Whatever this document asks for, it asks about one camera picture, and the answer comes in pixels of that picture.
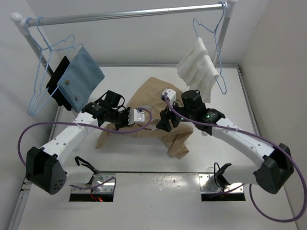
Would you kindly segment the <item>beige t shirt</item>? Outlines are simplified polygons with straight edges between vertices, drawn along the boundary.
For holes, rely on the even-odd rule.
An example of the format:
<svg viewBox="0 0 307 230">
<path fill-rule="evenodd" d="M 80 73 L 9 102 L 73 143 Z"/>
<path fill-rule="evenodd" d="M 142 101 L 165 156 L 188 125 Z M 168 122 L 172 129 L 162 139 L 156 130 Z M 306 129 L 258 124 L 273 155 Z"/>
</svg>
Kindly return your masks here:
<svg viewBox="0 0 307 230">
<path fill-rule="evenodd" d="M 134 138 L 158 138 L 167 146 L 170 158 L 182 159 L 189 153 L 185 141 L 193 134 L 193 128 L 191 126 L 181 123 L 170 133 L 160 129 L 151 129 L 152 126 L 158 124 L 160 112 L 166 107 L 166 103 L 161 99 L 162 92 L 165 89 L 174 90 L 177 99 L 179 99 L 182 94 L 182 90 L 173 84 L 154 77 L 150 77 L 135 92 L 127 106 L 131 108 L 144 106 L 146 109 L 149 109 L 153 119 L 150 125 L 145 129 L 129 133 L 129 136 Z"/>
</svg>

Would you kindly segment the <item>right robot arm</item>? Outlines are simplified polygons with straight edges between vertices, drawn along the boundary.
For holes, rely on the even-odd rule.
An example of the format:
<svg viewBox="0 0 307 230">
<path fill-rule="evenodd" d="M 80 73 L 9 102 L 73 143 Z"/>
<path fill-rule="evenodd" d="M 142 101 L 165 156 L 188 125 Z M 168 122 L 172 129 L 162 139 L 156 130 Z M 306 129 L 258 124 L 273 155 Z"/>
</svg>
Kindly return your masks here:
<svg viewBox="0 0 307 230">
<path fill-rule="evenodd" d="M 198 90 L 182 93 L 182 106 L 178 105 L 176 95 L 171 89 L 162 92 L 161 99 L 167 107 L 160 112 L 158 129 L 170 132 L 180 122 L 192 122 L 198 130 L 224 141 L 254 163 L 252 166 L 224 164 L 214 173 L 215 187 L 225 189 L 233 183 L 243 183 L 259 185 L 270 194 L 279 192 L 294 172 L 288 146 L 281 143 L 275 147 L 240 129 L 223 113 L 207 108 Z"/>
</svg>

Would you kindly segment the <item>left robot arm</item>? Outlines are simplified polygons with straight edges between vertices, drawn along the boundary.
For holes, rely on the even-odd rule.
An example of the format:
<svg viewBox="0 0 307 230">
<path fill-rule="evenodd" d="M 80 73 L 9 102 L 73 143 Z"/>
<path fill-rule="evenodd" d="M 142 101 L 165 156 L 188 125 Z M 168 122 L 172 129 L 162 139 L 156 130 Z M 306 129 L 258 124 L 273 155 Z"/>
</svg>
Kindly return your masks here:
<svg viewBox="0 0 307 230">
<path fill-rule="evenodd" d="M 107 91 L 101 98 L 86 105 L 60 134 L 40 148 L 32 147 L 26 156 L 26 178 L 45 192 L 54 195 L 64 185 L 89 184 L 97 170 L 87 161 L 76 157 L 76 165 L 66 167 L 65 161 L 73 150 L 95 128 L 104 122 L 116 129 L 130 124 L 131 109 L 119 105 L 121 95 Z"/>
</svg>

